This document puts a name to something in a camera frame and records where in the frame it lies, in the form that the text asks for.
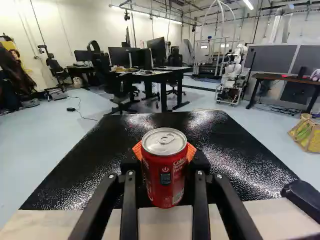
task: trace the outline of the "epoxy floor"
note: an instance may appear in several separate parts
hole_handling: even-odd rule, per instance
[[[215,88],[216,83],[195,81],[185,77],[183,84]],[[216,104],[215,93],[183,88],[183,101],[190,104],[177,111],[223,110],[264,144],[301,179],[320,191],[318,154],[306,153],[297,146],[287,132],[298,122],[299,116],[245,109],[247,101],[239,106]],[[71,98],[42,101],[37,107],[0,116],[0,229],[22,205],[68,151],[96,124],[83,119],[77,112],[67,112],[67,107],[77,108],[84,117],[99,120],[117,105],[101,89],[70,90]],[[169,108],[177,97],[168,96]],[[140,102],[133,109],[142,113],[160,112],[156,102]]]

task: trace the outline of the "office chair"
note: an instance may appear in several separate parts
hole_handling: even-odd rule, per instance
[[[168,57],[168,66],[170,67],[182,67],[182,55],[179,54],[179,48],[175,47],[171,49],[172,54]],[[175,87],[178,86],[178,83],[176,80],[172,81],[170,80],[169,85],[172,87],[171,90],[166,91],[166,94],[175,94],[178,95],[178,91],[175,89]]]
[[[53,55],[53,53],[48,53],[48,58],[45,60],[45,63],[47,66],[50,67],[52,76],[56,78],[56,80],[58,81],[58,84],[61,85],[61,82],[62,82],[62,85],[63,85],[64,80],[66,80],[67,77],[69,77],[69,73],[67,72],[66,69],[63,69],[58,63],[58,61],[54,58],[55,56]]]
[[[92,40],[89,42],[87,50],[91,54],[91,62],[95,74],[103,84],[104,91],[108,94],[113,94],[113,99],[110,101],[118,105],[117,108],[112,108],[112,111],[107,113],[107,115],[111,115],[116,112],[120,112],[120,114],[122,114],[123,111],[136,113],[137,111],[131,110],[130,106],[133,103],[139,102],[139,100],[134,99],[134,93],[138,88],[132,85],[132,81],[127,80],[126,75],[119,75],[118,73],[111,72],[109,56],[101,53],[97,41]]]

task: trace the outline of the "fluorescent light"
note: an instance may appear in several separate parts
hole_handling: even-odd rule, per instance
[[[251,2],[249,0],[243,0],[243,2],[246,4],[246,6],[250,9],[253,10],[254,6],[252,6]]]
[[[140,11],[131,11],[131,10],[127,10],[128,13],[133,13],[133,14],[140,14],[140,15],[145,15],[150,17],[150,14],[146,13],[146,12],[140,12]]]
[[[180,21],[170,20],[170,19],[164,18],[162,16],[156,16],[156,18],[161,18],[161,19],[169,21],[170,23],[173,23],[173,24],[180,24],[180,25],[182,24],[182,22],[180,22]]]

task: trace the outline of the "red soda can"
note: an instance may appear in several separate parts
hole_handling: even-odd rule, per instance
[[[148,197],[159,208],[177,205],[184,195],[187,138],[179,130],[156,128],[142,138],[142,171]]]

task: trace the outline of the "black rubber mat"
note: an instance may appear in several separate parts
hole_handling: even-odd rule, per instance
[[[132,147],[146,132],[160,127],[182,131],[209,159],[210,172],[226,175],[242,201],[280,198],[283,186],[298,179],[223,111],[111,115],[73,147],[21,209],[83,209],[104,175],[120,174],[121,160],[133,157]],[[138,189],[137,198],[140,207],[151,206],[144,185]],[[181,204],[191,204],[191,200]]]

